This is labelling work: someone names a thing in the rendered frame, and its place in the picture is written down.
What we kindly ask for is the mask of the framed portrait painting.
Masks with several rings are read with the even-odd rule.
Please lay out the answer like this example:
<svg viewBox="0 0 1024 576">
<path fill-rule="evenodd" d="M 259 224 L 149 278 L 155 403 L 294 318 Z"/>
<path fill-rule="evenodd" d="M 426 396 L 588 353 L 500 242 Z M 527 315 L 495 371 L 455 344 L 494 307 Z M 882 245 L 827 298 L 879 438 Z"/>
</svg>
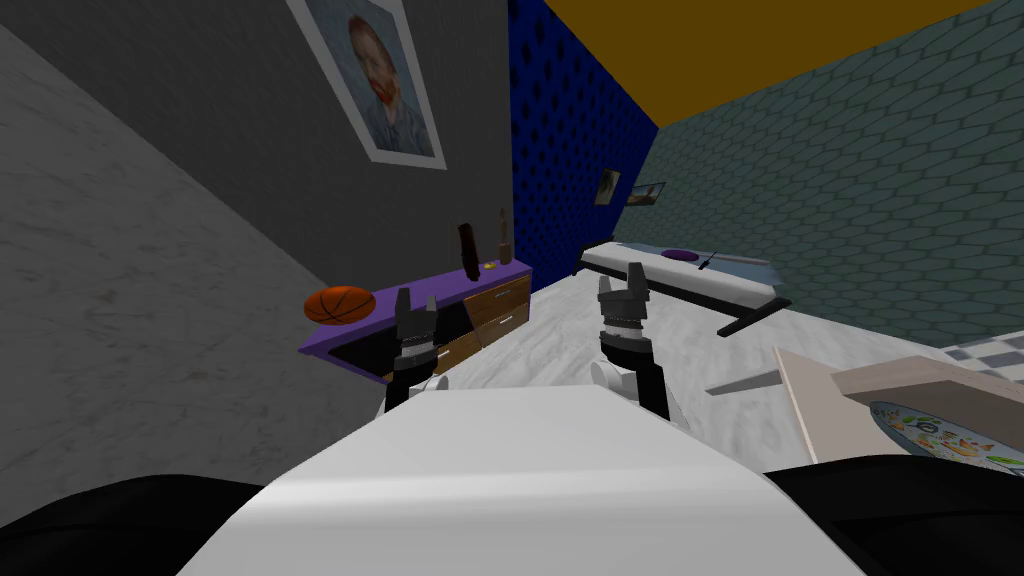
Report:
<svg viewBox="0 0 1024 576">
<path fill-rule="evenodd" d="M 402 0 L 285 0 L 368 158 L 443 170 Z"/>
</svg>

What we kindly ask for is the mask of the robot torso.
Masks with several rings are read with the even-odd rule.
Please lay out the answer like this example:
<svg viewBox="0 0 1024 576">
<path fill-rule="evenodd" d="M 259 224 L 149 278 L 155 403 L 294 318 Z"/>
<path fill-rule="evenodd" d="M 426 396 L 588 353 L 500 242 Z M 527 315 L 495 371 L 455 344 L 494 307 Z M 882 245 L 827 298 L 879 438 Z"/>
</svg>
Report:
<svg viewBox="0 0 1024 576">
<path fill-rule="evenodd" d="M 781 490 L 593 385 L 422 393 L 178 576 L 864 576 Z"/>
</svg>

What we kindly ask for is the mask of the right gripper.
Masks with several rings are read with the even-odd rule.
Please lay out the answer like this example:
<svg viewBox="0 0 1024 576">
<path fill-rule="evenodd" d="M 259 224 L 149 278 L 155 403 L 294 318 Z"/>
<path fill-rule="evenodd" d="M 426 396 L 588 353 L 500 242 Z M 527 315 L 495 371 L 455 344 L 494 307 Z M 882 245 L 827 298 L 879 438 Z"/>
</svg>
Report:
<svg viewBox="0 0 1024 576">
<path fill-rule="evenodd" d="M 639 323 L 648 318 L 650 291 L 641 262 L 628 264 L 627 289 L 612 290 L 610 277 L 602 275 L 598 282 L 598 293 L 600 311 L 606 320 Z"/>
</svg>

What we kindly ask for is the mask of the purple-topped wooden sideboard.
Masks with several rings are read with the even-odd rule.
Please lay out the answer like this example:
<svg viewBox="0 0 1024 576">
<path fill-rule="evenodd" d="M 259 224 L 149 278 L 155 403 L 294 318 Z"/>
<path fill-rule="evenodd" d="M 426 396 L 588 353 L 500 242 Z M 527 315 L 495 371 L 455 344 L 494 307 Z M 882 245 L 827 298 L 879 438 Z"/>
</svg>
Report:
<svg viewBox="0 0 1024 576">
<path fill-rule="evenodd" d="M 504 211 L 499 213 L 499 222 L 498 263 L 480 265 L 477 280 L 461 268 L 406 286 L 414 310 L 424 308 L 430 296 L 436 298 L 437 374 L 529 321 L 532 269 L 512 257 Z M 394 361 L 401 353 L 395 320 L 400 290 L 394 286 L 374 292 L 375 308 L 366 318 L 319 326 L 299 352 L 381 383 L 391 380 Z"/>
</svg>

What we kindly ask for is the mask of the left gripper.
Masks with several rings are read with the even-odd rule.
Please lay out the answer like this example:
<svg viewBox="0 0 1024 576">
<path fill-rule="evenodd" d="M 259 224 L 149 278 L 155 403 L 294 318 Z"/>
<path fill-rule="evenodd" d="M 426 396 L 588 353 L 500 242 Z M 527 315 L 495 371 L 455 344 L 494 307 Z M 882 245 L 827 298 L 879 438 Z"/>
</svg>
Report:
<svg viewBox="0 0 1024 576">
<path fill-rule="evenodd" d="M 395 299 L 397 338 L 402 347 L 434 345 L 437 326 L 437 301 L 429 296 L 425 308 L 412 310 L 409 288 L 400 288 Z"/>
</svg>

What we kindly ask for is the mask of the beige wooden table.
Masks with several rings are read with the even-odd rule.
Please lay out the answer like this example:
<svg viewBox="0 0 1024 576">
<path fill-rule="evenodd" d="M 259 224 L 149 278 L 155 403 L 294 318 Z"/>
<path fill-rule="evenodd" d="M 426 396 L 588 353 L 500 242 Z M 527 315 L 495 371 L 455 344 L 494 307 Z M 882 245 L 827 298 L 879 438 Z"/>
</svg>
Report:
<svg viewBox="0 0 1024 576">
<path fill-rule="evenodd" d="M 924 356 L 839 371 L 774 354 L 815 464 L 909 454 L 1024 478 L 1024 386 Z"/>
</svg>

